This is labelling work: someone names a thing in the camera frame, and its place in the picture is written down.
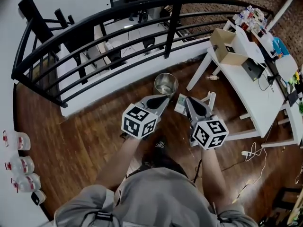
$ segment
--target black device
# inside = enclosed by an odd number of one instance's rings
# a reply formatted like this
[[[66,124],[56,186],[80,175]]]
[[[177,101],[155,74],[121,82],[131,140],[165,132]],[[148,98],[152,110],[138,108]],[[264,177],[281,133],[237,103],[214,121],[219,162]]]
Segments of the black device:
[[[263,71],[265,70],[265,64],[259,64],[253,59],[248,58],[243,64],[242,67],[245,69],[250,78],[255,81],[261,77]]]
[[[297,91],[293,91],[291,94],[288,95],[287,99],[289,102],[289,106],[293,106],[295,102],[298,100],[299,96]]]
[[[235,53],[235,50],[231,46],[225,46],[227,51],[230,53]]]
[[[35,203],[35,205],[38,206],[45,201],[46,195],[41,190],[34,191],[31,195],[31,199]]]

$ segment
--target cup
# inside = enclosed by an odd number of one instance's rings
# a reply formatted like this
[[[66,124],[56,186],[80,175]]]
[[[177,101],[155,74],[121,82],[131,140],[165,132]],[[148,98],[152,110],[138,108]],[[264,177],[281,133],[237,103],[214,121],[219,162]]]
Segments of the cup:
[[[162,94],[170,99],[174,96],[178,88],[178,80],[169,73],[158,75],[154,82],[154,94]]]

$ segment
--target power strip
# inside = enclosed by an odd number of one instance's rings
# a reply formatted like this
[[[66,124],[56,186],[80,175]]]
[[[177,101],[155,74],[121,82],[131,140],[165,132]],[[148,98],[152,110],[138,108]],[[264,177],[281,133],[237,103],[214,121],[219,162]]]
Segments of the power strip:
[[[252,155],[252,153],[250,151],[242,151],[241,153],[243,156],[246,156],[246,157],[250,157]]]

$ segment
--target sneaker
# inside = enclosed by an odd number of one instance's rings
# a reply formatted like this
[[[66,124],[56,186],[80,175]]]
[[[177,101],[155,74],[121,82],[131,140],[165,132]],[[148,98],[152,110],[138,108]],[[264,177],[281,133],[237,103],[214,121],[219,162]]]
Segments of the sneaker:
[[[158,137],[155,142],[154,142],[155,147],[157,148],[165,148],[165,146],[167,145],[167,139],[165,136],[160,136]]]

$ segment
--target white table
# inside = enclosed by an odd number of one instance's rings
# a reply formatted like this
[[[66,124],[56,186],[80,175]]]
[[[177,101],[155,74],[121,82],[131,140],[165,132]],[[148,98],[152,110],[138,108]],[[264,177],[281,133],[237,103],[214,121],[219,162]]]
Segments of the white table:
[[[244,104],[247,113],[240,118],[244,119],[250,117],[255,126],[252,130],[230,134],[226,140],[239,140],[258,136],[265,137],[284,102],[284,96],[277,82],[275,81],[272,86],[274,92],[272,92],[270,87],[265,91],[262,91],[260,86],[262,88],[268,86],[265,79],[263,82],[260,79],[259,86],[258,80],[252,81],[242,66],[219,63],[214,49],[211,47],[207,49],[207,54],[188,84],[187,90],[193,88],[211,61],[214,61],[218,66],[213,74],[222,71]],[[272,75],[268,69],[266,69],[266,72],[268,75]]]
[[[276,146],[287,146],[287,145],[293,145],[297,144],[299,145],[303,136],[303,120],[302,115],[299,112],[299,106],[297,103],[294,103],[290,107],[289,102],[287,101],[284,103],[281,107],[281,110],[286,110],[288,119],[280,120],[278,124],[283,124],[286,122],[290,122],[293,137],[288,140],[284,141],[277,141],[272,143],[264,143],[261,144],[261,147],[276,147]]]

